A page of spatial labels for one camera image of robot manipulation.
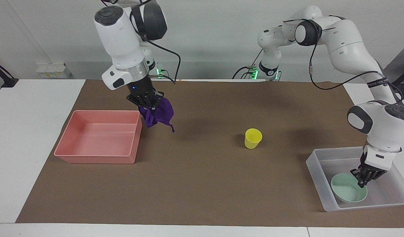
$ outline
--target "red container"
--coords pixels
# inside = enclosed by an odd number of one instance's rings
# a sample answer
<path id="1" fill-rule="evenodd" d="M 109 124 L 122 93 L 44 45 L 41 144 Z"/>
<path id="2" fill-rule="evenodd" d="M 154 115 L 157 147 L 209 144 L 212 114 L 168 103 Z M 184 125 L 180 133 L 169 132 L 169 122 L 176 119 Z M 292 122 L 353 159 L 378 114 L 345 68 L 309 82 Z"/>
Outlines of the red container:
<path id="1" fill-rule="evenodd" d="M 69 163 L 133 164 L 142 122 L 139 111 L 74 111 L 54 155 Z"/>

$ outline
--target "brown table mat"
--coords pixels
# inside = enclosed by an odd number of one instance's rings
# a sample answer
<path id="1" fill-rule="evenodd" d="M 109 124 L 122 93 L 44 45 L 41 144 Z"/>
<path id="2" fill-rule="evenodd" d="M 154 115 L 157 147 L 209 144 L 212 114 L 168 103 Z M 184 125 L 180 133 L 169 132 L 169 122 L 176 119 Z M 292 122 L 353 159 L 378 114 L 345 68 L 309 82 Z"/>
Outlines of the brown table mat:
<path id="1" fill-rule="evenodd" d="M 144 127 L 133 165 L 69 164 L 52 151 L 17 223 L 404 227 L 404 206 L 333 213 L 322 207 L 306 159 L 316 148 L 366 140 L 346 121 L 352 102 L 343 87 L 154 86 L 174 106 L 176 133 L 163 124 Z M 88 80 L 72 111 L 136 110 L 127 94 Z M 248 150 L 244 132 L 252 127 L 264 139 Z"/>

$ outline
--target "cup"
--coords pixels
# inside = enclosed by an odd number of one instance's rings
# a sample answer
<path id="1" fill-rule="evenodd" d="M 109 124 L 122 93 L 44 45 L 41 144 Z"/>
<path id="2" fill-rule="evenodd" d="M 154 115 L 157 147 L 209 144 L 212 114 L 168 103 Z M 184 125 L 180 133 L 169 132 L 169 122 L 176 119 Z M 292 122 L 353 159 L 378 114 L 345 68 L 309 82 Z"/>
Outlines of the cup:
<path id="1" fill-rule="evenodd" d="M 262 133 L 255 128 L 248 129 L 244 134 L 244 145 L 248 149 L 254 149 L 261 140 Z"/>

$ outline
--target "green bowl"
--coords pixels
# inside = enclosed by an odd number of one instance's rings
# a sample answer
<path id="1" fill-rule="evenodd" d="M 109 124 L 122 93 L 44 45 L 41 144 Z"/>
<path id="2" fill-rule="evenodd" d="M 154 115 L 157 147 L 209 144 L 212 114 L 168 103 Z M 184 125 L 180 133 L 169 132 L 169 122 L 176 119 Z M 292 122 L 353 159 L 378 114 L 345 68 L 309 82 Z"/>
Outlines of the green bowl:
<path id="1" fill-rule="evenodd" d="M 355 203 L 367 197 L 367 187 L 360 188 L 357 179 L 350 173 L 340 173 L 332 177 L 331 188 L 335 196 L 343 202 Z"/>

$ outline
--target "white plastic bin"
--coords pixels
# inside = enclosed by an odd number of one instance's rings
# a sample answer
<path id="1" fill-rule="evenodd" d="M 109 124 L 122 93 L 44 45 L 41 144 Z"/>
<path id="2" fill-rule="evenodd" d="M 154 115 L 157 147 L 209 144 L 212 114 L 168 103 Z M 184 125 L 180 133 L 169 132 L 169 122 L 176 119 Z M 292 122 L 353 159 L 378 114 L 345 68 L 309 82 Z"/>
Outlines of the white plastic bin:
<path id="1" fill-rule="evenodd" d="M 306 161 L 317 193 L 327 212 L 404 205 L 404 178 L 395 165 L 367 184 L 368 195 L 358 203 L 335 198 L 330 182 L 335 174 L 348 173 L 360 165 L 362 147 L 315 149 Z"/>

